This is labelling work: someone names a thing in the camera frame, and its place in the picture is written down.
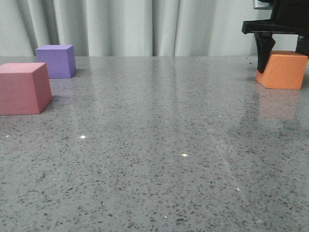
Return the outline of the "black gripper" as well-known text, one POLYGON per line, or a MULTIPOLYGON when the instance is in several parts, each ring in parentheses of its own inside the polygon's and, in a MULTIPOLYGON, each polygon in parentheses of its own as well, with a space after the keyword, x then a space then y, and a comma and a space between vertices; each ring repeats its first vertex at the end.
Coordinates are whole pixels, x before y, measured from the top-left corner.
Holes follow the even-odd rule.
POLYGON ((295 51, 309 56, 309 2, 307 0, 255 0, 254 9, 270 9, 269 19, 244 21, 242 33, 255 33, 260 73, 265 71, 275 45, 272 34, 297 35, 295 51))

